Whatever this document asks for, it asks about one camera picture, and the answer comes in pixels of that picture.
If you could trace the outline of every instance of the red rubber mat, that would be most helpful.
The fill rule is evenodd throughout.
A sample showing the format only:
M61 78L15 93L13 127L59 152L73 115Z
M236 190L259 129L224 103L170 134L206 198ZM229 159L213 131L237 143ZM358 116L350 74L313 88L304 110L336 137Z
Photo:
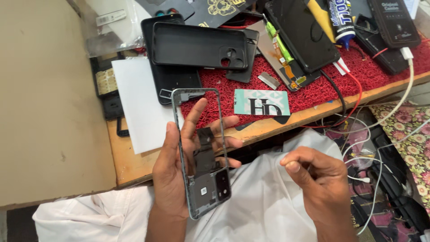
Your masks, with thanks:
M351 42L351 45L358 47L358 45L353 41ZM429 42L422 43L420 46L412 49L411 51L414 55L413 61L415 75L430 71ZM385 74L370 56L365 54L366 60L363 61L360 53L352 48L350 48L349 51L346 49L340 49L340 53L351 73L361 83L363 91L383 87L390 83L409 78L409 70L405 70L396 76L389 76ZM334 65L330 64L324 67L323 70L333 79L344 97L352 96L359 92L354 80L348 75L341 76ZM235 89L271 90L270 87L257 78L264 71L269 73L271 76L276 77L280 81L275 71L262 56L255 58L254 65L252 67L251 81L247 84L228 80L225 78L226 71L223 70L201 69L199 74L204 88L210 87L219 90L222 115L223 117L226 117L234 115L233 102ZM335 90L324 76L321 76L313 83L301 88L296 92L289 91L282 81L280 81L280 83L281 85L276 90L288 92L288 101L291 113L314 107L316 105L338 98ZM205 97L209 100L209 103L200 117L197 128L204 127L206 124L209 124L219 118L215 95L205 95ZM184 117L188 115L195 102L196 101L189 101L181 105L181 111ZM252 121L272 117L267 115L238 116L240 118L238 126Z

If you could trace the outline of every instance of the wooden table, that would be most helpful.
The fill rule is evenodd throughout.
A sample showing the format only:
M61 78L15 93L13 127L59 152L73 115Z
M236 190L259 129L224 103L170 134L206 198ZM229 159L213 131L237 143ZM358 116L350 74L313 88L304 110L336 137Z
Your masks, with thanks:
M423 84L428 81L430 81L430 71L416 75L414 85ZM384 87L363 92L360 103L365 103L402 91L406 89L408 82L409 79L397 81ZM347 108L353 107L355 102L357 102L357 99L358 94L346 97L345 102L347 104ZM342 111L342 105L340 100L337 99L332 103L326 102L313 108L295 112L291 114L291 117L286 124L280 124L274 119L268 118L256 121L241 131L229 128L224 134L226 136L233 136L241 139L244 141L244 145L249 145L340 111ZM122 129L127 129L125 118L122 119L121 124ZM117 121L108 121L107 127L111 141L115 169L117 172L118 188L151 180L152 167L154 166L161 148L135 155L132 149L131 139L129 137L121 138L117 136Z

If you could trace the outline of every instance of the finger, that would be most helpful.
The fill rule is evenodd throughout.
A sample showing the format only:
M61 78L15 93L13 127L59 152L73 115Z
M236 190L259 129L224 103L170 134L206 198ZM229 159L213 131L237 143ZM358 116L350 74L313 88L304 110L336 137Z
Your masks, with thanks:
M184 121L184 125L181 129L181 136L184 139L191 139L194 136L194 132L196 130L196 124L199 121L200 115L208 104L208 100L206 98L201 98L199 101L194 104L194 107L191 109L190 113L187 115Z
M223 129L234 126L238 123L239 123L239 117L237 116L228 116L228 117L222 118ZM214 135L221 133L221 122L219 119L213 121L212 123L206 125L205 127L210 127Z
M234 147L241 148L243 146L243 142L231 136L225 136L225 147ZM212 150L217 151L219 148L222 148L222 137L215 137L212 140Z
M227 160L228 160L228 167L239 168L242 165L242 163L236 159L227 158ZM215 161L218 161L222 167L225 167L224 156L215 157Z
M303 192L316 191L318 184L312 179L309 172L297 161L292 161L285 166L285 170L293 181L303 189Z
M286 164L298 161L300 163L306 162L312 164L316 169L333 169L339 166L345 166L339 159L333 158L326 154L323 154L315 149L300 146L296 150L289 152L281 161L280 164L285 166Z
M176 154L179 144L179 131L174 122L168 122L166 126L166 138L158 155L156 165L163 171L176 166Z

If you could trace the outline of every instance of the white cloth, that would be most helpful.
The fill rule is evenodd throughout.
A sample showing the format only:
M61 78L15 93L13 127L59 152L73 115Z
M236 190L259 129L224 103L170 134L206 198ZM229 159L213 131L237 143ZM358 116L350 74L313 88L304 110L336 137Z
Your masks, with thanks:
M341 158L333 141L304 130L286 141L282 152L263 154L231 171L230 200L197 221L189 220L185 241L316 242L302 190L279 165L299 146ZM41 242L144 241L153 200L153 188L140 186L42 204L33 219Z

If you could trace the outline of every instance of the floral cloth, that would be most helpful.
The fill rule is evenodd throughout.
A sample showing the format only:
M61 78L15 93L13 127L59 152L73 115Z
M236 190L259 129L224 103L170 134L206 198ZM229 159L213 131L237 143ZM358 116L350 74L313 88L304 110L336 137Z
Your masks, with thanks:
M401 140L430 118L430 108L407 107L415 103L406 101L399 110L381 123L392 142ZM375 105L370 110L378 119L387 116L394 106ZM424 207L430 216L430 123L403 142L394 145L412 172Z

